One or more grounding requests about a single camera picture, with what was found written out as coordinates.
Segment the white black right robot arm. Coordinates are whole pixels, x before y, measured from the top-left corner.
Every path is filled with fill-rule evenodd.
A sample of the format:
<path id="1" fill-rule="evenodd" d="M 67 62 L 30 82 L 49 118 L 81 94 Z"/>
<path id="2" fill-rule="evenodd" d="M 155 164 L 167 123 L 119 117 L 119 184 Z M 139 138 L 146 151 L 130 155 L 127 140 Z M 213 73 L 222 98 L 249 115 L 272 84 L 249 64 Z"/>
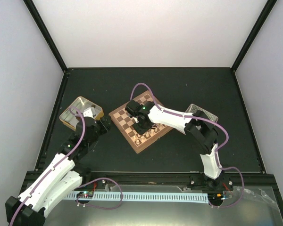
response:
<path id="1" fill-rule="evenodd" d="M 191 140 L 192 150 L 200 154 L 204 167 L 206 187 L 215 190 L 222 184 L 220 160 L 216 156 L 218 133 L 206 114 L 197 110 L 194 113 L 179 112 L 165 108 L 154 101 L 140 104 L 130 100 L 125 110 L 136 122 L 133 124 L 138 134 L 142 135 L 155 124 L 172 127 Z"/>

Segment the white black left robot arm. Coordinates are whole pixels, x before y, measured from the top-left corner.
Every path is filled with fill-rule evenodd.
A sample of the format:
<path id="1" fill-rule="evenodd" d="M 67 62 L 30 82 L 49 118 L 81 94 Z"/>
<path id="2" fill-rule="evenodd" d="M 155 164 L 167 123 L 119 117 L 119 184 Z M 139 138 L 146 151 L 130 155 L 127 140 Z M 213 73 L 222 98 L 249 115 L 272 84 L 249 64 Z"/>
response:
<path id="1" fill-rule="evenodd" d="M 80 119 L 75 131 L 62 144 L 49 166 L 18 197 L 5 203 L 7 222 L 11 226 L 42 226 L 51 211 L 73 190 L 88 187 L 92 182 L 90 169 L 80 160 L 110 130 L 111 117 L 98 120 Z"/>

